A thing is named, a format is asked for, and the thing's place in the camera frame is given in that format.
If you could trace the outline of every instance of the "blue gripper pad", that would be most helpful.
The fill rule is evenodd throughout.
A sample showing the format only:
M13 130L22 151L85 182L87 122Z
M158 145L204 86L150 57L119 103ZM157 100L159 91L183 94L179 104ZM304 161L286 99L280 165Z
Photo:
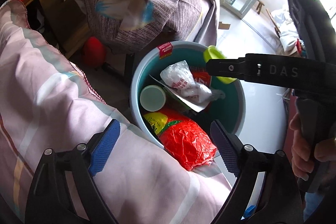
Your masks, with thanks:
M242 142L236 135L228 133L219 120L211 123L210 135L217 146L227 170L237 177L240 173L238 158L243 148Z
M90 174L94 177L101 172L109 158L113 147L120 136L120 122L113 120L103 132L104 136L91 153Z

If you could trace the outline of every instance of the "label on trash can rim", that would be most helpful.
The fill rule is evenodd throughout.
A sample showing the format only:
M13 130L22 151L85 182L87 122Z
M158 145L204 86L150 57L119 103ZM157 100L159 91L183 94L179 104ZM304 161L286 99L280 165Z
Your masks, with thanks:
M165 58L171 55L173 51L173 45L170 42L164 43L157 47L159 49L159 57L160 59Z

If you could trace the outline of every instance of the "hand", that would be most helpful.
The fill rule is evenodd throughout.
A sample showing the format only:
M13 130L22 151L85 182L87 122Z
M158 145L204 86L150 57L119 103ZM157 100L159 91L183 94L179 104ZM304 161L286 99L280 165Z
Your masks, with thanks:
M304 180L308 180L309 175L314 169L314 162L310 160L311 147L303 138L301 133L301 121L298 113L295 114L289 123L290 129L294 130L294 140L292 145L292 169L294 174ZM336 161L336 139L321 141L315 146L314 157L321 161ZM335 173L335 162L330 165L328 174L332 177Z

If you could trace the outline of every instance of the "red balloon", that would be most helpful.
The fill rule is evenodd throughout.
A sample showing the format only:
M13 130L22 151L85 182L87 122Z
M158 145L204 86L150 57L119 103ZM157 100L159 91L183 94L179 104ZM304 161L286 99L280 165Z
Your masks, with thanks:
M84 44L82 49L82 61L84 64L98 68L103 65L106 57L106 48L96 38L90 37Z

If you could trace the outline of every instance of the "teal trash can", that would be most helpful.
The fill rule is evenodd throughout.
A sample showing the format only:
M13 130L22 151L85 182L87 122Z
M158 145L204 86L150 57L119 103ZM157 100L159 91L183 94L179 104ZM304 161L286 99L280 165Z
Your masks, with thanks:
M135 70L130 91L130 107L135 123L143 131L147 140L161 148L163 148L163 145L147 129L140 113L140 92L145 86L153 84L149 75L160 79L162 70L179 61L186 60L189 66L205 68L203 52L207 48L198 43L186 41L175 41L171 44L173 49L170 56L160 60L159 50L155 48L142 59ZM245 97L240 81L236 80L230 84L223 84L217 77L212 77L211 87L223 90L226 97L212 102L210 109L202 111L196 122L204 129L204 124L209 124L211 121L218 119L229 133L239 135L245 118Z

